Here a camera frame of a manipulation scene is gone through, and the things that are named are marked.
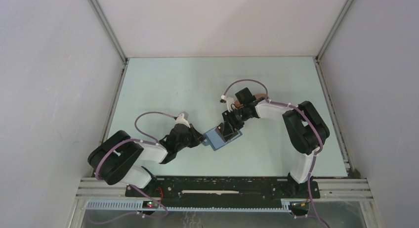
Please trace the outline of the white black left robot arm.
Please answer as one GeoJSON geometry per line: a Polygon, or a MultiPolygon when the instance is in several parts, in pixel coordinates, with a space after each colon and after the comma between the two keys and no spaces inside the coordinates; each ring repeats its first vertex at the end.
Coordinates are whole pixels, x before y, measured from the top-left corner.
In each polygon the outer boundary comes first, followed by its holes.
{"type": "Polygon", "coordinates": [[[175,124],[158,142],[131,138],[119,130],[98,146],[87,158],[98,180],[108,185],[124,182],[137,187],[143,196],[155,193],[155,176],[143,166],[144,161],[167,164],[184,148],[202,144],[206,137],[193,125],[175,124]]]}

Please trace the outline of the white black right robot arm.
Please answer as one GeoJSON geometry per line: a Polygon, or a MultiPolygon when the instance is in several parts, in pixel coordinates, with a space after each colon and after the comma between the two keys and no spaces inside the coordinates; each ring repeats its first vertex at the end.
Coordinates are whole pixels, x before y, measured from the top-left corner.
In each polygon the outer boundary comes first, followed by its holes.
{"type": "Polygon", "coordinates": [[[291,144],[297,151],[287,190],[291,196],[301,197],[307,191],[306,181],[310,179],[313,160],[330,136],[324,120],[310,101],[293,106],[275,102],[265,94],[252,94],[248,88],[235,96],[220,97],[227,109],[222,113],[223,122],[216,127],[216,132],[223,141],[228,141],[249,119],[283,119],[291,144]]]}

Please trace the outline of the blue card holder wallet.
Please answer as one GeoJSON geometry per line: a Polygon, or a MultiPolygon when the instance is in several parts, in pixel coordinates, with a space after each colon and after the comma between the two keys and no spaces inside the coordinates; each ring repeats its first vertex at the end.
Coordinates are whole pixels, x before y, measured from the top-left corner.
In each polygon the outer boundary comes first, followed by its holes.
{"type": "Polygon", "coordinates": [[[242,132],[239,131],[238,136],[232,138],[229,141],[223,141],[218,129],[219,129],[219,126],[216,126],[215,128],[204,133],[204,135],[206,136],[206,141],[202,144],[203,146],[210,146],[214,151],[217,151],[220,148],[224,147],[225,145],[229,144],[230,142],[242,136],[242,132]]]}

